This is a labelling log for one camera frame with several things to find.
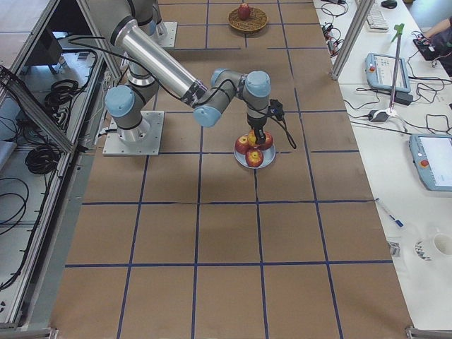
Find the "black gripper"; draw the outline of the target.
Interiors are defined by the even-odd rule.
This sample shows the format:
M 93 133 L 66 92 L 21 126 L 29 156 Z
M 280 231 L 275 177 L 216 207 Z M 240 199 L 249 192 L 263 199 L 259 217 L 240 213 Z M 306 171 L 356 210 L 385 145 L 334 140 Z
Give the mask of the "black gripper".
M 256 148 L 260 150 L 264 150 L 264 145 L 266 143 L 266 134 L 263 130 L 266 125 L 267 118 L 266 117 L 251 117 L 248 116 L 248 125 L 250 125 L 251 129 L 254 131 L 254 135 L 256 137 Z

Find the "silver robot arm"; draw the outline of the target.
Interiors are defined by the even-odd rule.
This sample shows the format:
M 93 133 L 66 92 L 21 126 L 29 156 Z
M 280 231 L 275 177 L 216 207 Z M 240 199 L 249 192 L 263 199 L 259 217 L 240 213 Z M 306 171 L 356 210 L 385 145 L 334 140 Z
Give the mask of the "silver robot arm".
M 110 43 L 122 48 L 132 62 L 148 71 L 158 83 L 171 90 L 177 99 L 193 109 L 194 119 L 212 127 L 234 98 L 246 104 L 248 125 L 256 143 L 266 142 L 264 126 L 269 106 L 270 76 L 264 71 L 239 73 L 216 69 L 207 88 L 138 26 L 132 16 L 124 17 L 111 31 Z
M 160 22 L 158 1 L 92 0 L 88 1 L 90 14 L 103 37 L 110 38 L 118 24 L 132 17 L 140 25 L 155 19 Z

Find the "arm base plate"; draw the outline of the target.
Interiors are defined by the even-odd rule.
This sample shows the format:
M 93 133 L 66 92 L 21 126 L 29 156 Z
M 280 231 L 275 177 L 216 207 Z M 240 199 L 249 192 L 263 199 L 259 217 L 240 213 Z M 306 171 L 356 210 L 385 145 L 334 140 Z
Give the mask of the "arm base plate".
M 105 139 L 105 156 L 159 155 L 164 126 L 163 111 L 142 111 L 142 121 L 134 129 L 120 129 L 112 119 Z
M 164 22 L 156 25 L 157 43 L 164 49 L 174 49 L 178 22 Z

